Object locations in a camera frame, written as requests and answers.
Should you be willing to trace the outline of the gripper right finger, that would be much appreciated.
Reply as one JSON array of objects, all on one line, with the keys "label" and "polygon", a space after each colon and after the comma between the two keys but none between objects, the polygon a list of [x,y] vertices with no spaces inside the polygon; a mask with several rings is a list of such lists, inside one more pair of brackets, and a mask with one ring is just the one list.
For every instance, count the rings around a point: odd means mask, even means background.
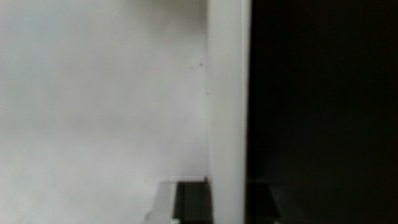
[{"label": "gripper right finger", "polygon": [[246,224],[278,224],[282,219],[271,186],[250,182],[246,187]]}]

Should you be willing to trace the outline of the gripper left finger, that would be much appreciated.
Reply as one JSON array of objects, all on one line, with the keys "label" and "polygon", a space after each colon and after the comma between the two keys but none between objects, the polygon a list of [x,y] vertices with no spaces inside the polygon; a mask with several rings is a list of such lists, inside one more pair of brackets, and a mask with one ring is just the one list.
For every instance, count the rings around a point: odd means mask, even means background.
[{"label": "gripper left finger", "polygon": [[207,181],[159,185],[150,224],[212,224],[212,190]]}]

